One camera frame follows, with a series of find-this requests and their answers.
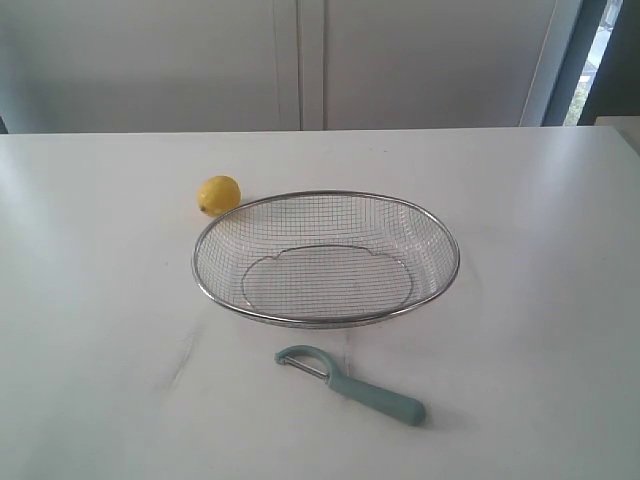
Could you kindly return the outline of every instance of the wire mesh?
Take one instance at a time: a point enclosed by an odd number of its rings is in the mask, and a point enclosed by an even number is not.
[[[459,252],[427,211],[355,192],[303,192],[244,205],[212,222],[193,271],[213,300],[268,323],[372,323],[435,298]]]

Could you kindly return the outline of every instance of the basket rim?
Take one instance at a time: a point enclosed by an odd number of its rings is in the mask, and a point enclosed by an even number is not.
[[[432,220],[445,233],[454,254],[454,268],[451,272],[451,276],[441,288],[439,288],[437,291],[435,291],[431,295],[427,295],[426,297],[420,298],[414,302],[411,302],[410,304],[403,305],[400,308],[395,307],[388,310],[379,310],[376,312],[362,314],[362,315],[350,315],[350,316],[345,315],[344,317],[326,317],[326,318],[315,317],[313,319],[304,318],[304,317],[288,317],[288,316],[266,314],[266,313],[257,312],[255,310],[245,309],[237,305],[234,305],[232,303],[229,303],[226,300],[216,296],[207,288],[202,278],[200,277],[200,273],[198,272],[198,267],[197,267],[198,255],[200,252],[200,247],[205,237],[211,232],[211,230],[215,228],[217,224],[223,222],[226,218],[228,218],[231,215],[234,215],[235,213],[241,210],[255,207],[257,205],[272,203],[278,200],[286,200],[286,199],[298,198],[298,197],[311,197],[311,196],[346,196],[346,197],[373,198],[377,200],[384,200],[384,201],[389,201],[393,203],[399,203],[401,205],[417,210],[418,212],[420,212],[421,214],[425,215],[430,220]],[[229,310],[232,310],[236,313],[239,313],[241,315],[247,316],[252,320],[256,320],[262,323],[268,323],[271,325],[279,325],[279,326],[285,326],[285,327],[294,327],[294,328],[297,327],[297,328],[308,328],[308,329],[333,329],[333,328],[348,328],[348,327],[355,327],[360,325],[368,325],[368,324],[380,322],[382,320],[386,320],[391,317],[395,317],[397,315],[401,315],[403,313],[407,313],[411,310],[414,310],[424,305],[425,303],[435,300],[437,297],[439,297],[444,292],[446,292],[451,286],[451,284],[454,282],[456,277],[458,276],[459,270],[460,270],[460,248],[458,247],[458,242],[456,241],[453,234],[446,227],[446,225],[436,215],[434,215],[427,209],[421,207],[420,205],[409,202],[407,200],[403,200],[401,198],[391,197],[388,195],[381,195],[377,193],[358,192],[358,191],[351,191],[351,190],[305,190],[300,192],[290,192],[290,193],[264,197],[258,200],[251,201],[249,203],[245,203],[244,205],[240,205],[232,210],[229,210],[223,215],[220,215],[218,218],[211,221],[209,225],[207,225],[204,228],[204,230],[200,233],[200,235],[198,236],[198,239],[196,240],[196,244],[193,248],[193,253],[191,255],[191,273],[193,274],[196,284],[198,285],[198,287],[200,287],[200,290],[202,290],[202,292],[207,297],[209,297],[218,305],[224,308],[227,308]]]

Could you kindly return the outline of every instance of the cabinet door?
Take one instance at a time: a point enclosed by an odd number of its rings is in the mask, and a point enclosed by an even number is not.
[[[295,0],[0,0],[0,11],[41,131],[299,129]]]
[[[324,127],[518,125],[554,4],[326,0]]]

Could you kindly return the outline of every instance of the vegetable peeler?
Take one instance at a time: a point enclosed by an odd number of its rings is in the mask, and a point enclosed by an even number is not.
[[[296,356],[313,357],[320,360],[326,367],[327,372],[325,373],[296,360],[294,358]],[[331,390],[374,410],[378,410],[385,415],[389,415],[396,420],[400,420],[407,425],[419,425],[426,418],[427,412],[424,405],[415,398],[400,395],[345,375],[340,371],[333,358],[319,348],[309,345],[288,347],[276,353],[276,362],[280,365],[291,365],[324,380]]]

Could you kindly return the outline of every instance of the lemon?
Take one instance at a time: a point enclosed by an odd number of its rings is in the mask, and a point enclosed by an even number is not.
[[[224,175],[213,177],[198,190],[200,211],[211,217],[228,212],[240,204],[240,187],[236,181]]]

